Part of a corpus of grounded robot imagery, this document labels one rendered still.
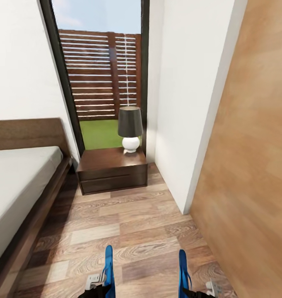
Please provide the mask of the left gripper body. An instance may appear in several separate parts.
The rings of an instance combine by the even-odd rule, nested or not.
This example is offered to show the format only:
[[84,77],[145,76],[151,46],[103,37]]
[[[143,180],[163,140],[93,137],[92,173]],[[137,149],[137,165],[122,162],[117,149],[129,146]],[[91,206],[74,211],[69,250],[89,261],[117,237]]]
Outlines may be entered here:
[[82,298],[106,298],[105,295],[105,286],[97,286],[91,290],[86,290],[82,295]]

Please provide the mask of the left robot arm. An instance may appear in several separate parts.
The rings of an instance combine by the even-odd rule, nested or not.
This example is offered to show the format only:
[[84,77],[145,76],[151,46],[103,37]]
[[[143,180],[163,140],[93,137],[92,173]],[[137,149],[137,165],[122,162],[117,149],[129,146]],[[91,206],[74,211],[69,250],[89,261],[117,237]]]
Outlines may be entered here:
[[90,274],[87,278],[87,284],[85,286],[85,292],[78,298],[106,298],[106,294],[111,289],[112,284],[107,286],[96,286],[92,283],[103,283],[107,279],[105,273],[102,274]]

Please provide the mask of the sandal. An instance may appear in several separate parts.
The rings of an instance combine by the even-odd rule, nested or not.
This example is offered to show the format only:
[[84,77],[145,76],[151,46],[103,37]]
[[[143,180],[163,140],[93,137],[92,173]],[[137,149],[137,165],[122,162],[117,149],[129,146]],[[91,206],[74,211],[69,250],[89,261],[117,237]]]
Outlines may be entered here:
[[111,289],[106,294],[106,298],[116,298],[115,281],[114,281],[114,274],[113,274],[113,248],[111,245],[108,245],[106,247],[105,267],[103,271],[107,276],[107,279],[103,285],[107,286],[109,284],[112,284]]
[[187,272],[187,259],[186,259],[186,253],[184,250],[179,251],[179,267],[180,267],[179,269],[180,278],[179,278],[178,298],[189,298],[182,291],[182,288],[186,288],[189,290],[188,277],[191,280],[190,275]]

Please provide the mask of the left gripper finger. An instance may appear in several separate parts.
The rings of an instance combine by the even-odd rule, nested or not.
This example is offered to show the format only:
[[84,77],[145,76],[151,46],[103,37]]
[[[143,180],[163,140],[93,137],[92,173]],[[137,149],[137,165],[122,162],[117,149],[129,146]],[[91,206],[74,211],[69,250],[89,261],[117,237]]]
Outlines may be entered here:
[[112,287],[112,284],[105,286],[105,294],[108,293],[108,291],[111,289],[111,287]]

